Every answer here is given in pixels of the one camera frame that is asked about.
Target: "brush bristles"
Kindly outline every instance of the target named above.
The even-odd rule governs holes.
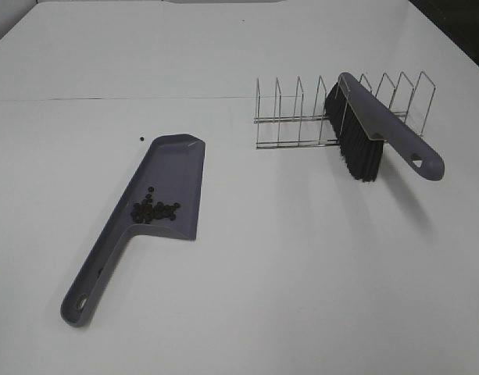
[[[325,107],[350,174],[356,180],[375,181],[384,142],[371,141],[366,136],[338,84],[328,95]]]

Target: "white tabletop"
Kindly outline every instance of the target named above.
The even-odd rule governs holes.
[[[2,40],[0,373],[479,374],[479,68],[406,2],[341,3],[44,3]],[[341,70],[431,75],[444,180],[391,148],[373,184],[337,148],[254,149],[257,76]],[[206,142],[198,239],[134,238],[67,326],[148,141],[180,132]]]

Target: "dish rack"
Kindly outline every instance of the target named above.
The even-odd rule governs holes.
[[[359,82],[371,93],[374,92],[365,73],[360,75]],[[273,97],[262,96],[259,79],[256,79],[254,123],[257,126],[257,149],[338,145],[324,110],[329,91],[321,76],[317,81],[315,96],[309,101],[313,105],[308,107],[308,111],[308,95],[303,89],[300,77],[296,81],[295,95],[283,96],[278,78],[275,80],[274,91]],[[374,95],[406,126],[423,136],[435,91],[433,80],[424,71],[416,79],[416,84],[404,72],[400,72],[397,81],[383,73]],[[266,106],[273,108],[272,116],[264,115]]]

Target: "metal wire rack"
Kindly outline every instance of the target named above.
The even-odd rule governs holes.
[[[416,84],[404,72],[400,72],[397,81],[393,81],[387,73],[383,73],[374,92],[366,74],[361,74],[359,82],[374,93],[398,118],[400,118],[415,133],[423,136],[428,114],[434,100],[436,86],[432,79],[422,71],[416,79]],[[283,96],[281,84],[276,78],[274,96],[262,96],[259,79],[256,79],[256,107],[254,123],[256,130],[256,148],[303,148],[338,145],[326,116],[324,105],[328,89],[321,76],[317,81],[313,102],[307,107],[307,94],[304,91],[300,77],[296,80],[296,90],[293,96]],[[419,95],[419,88],[424,88]],[[272,108],[272,116],[263,116],[263,107]]]

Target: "gray dustpan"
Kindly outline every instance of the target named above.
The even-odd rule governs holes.
[[[105,224],[62,302],[60,313],[71,326],[85,325],[102,296],[130,238],[150,236],[195,240],[205,143],[188,134],[156,138]],[[177,219],[135,223],[136,203],[154,187],[154,198],[179,202]]]

